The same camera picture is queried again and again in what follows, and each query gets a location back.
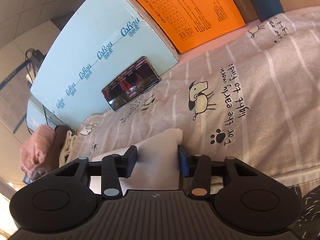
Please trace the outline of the white and black sweatshirt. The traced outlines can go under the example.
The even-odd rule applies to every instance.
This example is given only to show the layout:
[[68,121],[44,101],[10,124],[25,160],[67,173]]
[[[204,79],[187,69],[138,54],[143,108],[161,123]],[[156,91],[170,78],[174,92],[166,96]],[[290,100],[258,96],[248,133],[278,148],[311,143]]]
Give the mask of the white and black sweatshirt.
[[120,178],[123,193],[127,190],[185,190],[191,178],[180,174],[178,145],[183,132],[178,128],[167,129],[136,144],[137,162],[130,178]]

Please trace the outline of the small dark blue card box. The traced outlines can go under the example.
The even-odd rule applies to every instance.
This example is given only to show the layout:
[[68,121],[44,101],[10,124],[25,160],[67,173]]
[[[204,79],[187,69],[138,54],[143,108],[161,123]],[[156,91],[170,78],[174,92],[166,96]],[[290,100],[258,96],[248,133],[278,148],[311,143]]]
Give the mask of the small dark blue card box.
[[26,184],[26,185],[29,185],[33,182],[33,176],[28,176],[27,174],[24,175],[23,177],[23,182]]

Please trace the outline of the smartphone with lit screen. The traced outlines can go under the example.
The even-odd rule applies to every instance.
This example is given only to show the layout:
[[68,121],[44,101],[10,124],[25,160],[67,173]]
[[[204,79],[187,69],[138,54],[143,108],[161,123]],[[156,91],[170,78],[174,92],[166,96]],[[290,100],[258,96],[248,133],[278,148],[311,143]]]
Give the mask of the smartphone with lit screen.
[[141,56],[106,85],[101,93],[111,109],[116,112],[160,80],[148,59]]

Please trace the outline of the cartoon print bed sheet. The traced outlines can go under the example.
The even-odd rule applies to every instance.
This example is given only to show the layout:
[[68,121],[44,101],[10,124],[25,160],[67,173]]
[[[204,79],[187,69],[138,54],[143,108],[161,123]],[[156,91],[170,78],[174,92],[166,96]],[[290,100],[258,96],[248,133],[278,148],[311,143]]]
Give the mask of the cartoon print bed sheet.
[[68,160],[123,154],[171,128],[187,153],[236,157],[295,191],[294,231],[319,239],[319,11],[274,16],[171,68],[121,110],[88,117]]

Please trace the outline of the cream knitted garment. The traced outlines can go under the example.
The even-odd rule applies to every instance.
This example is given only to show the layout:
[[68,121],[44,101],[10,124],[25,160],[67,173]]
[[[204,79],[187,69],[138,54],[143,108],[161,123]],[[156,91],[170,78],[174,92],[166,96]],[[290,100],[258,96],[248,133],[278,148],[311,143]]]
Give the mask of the cream knitted garment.
[[72,148],[75,144],[77,136],[74,135],[71,131],[67,131],[65,142],[63,143],[60,156],[59,156],[59,167],[62,167],[66,164],[66,160],[70,155]]

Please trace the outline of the brown folded garment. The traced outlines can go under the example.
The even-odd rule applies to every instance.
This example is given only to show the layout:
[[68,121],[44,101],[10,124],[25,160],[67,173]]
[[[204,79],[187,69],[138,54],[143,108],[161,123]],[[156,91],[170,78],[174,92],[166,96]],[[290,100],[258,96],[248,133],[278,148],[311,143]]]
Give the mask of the brown folded garment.
[[60,153],[64,146],[68,131],[69,129],[67,126],[57,126],[55,129],[55,139],[46,157],[46,167],[50,170],[59,167]]

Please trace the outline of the black power adapter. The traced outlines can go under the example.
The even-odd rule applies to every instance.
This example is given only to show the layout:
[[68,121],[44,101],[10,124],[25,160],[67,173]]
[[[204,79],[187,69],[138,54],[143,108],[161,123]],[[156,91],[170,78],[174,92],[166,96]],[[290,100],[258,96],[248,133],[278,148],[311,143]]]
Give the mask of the black power adapter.
[[41,64],[44,61],[44,58],[46,57],[40,50],[35,50],[33,48],[29,48],[26,52],[25,55],[27,59],[30,60],[30,62],[33,64],[33,66],[36,69],[39,69]]

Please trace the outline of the orange printed box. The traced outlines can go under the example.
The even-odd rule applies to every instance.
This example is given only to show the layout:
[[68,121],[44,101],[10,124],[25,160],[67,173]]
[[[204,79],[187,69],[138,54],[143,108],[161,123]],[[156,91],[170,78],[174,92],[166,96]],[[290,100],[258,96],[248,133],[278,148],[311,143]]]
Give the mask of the orange printed box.
[[180,53],[245,26],[233,0],[137,0]]

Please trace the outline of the large light blue box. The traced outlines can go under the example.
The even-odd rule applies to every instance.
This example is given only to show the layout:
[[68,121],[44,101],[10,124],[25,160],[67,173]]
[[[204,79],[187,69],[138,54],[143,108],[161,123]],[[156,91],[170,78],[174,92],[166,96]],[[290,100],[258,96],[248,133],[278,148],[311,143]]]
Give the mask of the large light blue box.
[[32,95],[47,116],[78,128],[110,109],[102,90],[137,59],[157,74],[178,63],[178,53],[135,0],[85,0],[48,51]]

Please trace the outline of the small light blue box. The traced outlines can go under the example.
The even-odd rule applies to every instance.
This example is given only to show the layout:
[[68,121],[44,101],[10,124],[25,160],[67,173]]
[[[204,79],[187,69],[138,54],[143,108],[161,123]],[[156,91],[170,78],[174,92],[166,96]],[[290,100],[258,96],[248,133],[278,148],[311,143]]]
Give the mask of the small light blue box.
[[27,127],[33,132],[40,125],[48,125],[55,129],[56,126],[60,126],[61,122],[56,118],[42,103],[40,103],[35,97],[31,97],[27,103]]

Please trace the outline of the pink knitted sweater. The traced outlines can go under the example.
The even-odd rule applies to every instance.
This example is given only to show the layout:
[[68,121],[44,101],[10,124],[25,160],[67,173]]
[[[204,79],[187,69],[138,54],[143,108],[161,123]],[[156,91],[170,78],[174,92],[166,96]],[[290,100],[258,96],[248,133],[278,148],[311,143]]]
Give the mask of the pink knitted sweater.
[[48,125],[40,125],[20,148],[20,168],[31,177],[38,169],[52,171],[59,166],[59,154],[53,151],[56,133]]

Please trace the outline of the wall notice board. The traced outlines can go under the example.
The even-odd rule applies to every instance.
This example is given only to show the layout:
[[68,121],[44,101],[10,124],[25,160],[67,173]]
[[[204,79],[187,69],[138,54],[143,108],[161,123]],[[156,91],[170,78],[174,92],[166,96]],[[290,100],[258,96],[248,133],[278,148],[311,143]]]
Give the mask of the wall notice board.
[[31,97],[26,78],[28,63],[29,60],[22,63],[1,82],[1,123],[12,134],[24,122]]

